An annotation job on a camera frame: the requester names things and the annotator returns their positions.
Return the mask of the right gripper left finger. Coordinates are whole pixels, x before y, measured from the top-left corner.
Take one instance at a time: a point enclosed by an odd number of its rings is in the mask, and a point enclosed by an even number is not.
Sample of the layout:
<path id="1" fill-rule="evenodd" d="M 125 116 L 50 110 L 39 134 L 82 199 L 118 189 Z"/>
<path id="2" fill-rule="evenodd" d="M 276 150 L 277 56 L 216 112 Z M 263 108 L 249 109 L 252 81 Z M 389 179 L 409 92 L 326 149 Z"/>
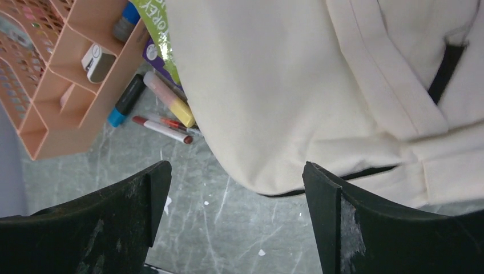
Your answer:
<path id="1" fill-rule="evenodd" d="M 30 216 L 1 219 L 2 273 L 141 273 L 155 243 L 172 167 L 157 162 Z"/>

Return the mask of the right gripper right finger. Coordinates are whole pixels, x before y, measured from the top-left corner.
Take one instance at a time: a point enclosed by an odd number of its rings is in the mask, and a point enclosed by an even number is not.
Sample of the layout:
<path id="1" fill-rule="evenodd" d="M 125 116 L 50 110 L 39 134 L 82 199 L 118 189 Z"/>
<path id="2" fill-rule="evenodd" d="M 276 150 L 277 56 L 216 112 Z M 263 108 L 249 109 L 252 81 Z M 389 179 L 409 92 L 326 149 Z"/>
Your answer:
<path id="1" fill-rule="evenodd" d="M 483 272 L 483 211 L 421 211 L 311 162 L 302 178 L 323 273 Z"/>

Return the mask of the beige canvas backpack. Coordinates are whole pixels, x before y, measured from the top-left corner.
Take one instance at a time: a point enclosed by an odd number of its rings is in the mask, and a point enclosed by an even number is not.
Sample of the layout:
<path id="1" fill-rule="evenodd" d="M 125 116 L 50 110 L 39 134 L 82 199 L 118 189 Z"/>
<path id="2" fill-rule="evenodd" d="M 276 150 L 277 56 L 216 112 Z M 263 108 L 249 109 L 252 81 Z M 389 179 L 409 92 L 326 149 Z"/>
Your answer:
<path id="1" fill-rule="evenodd" d="M 482 1 L 167 1 L 176 67 L 226 172 L 306 162 L 409 207 L 483 198 Z"/>

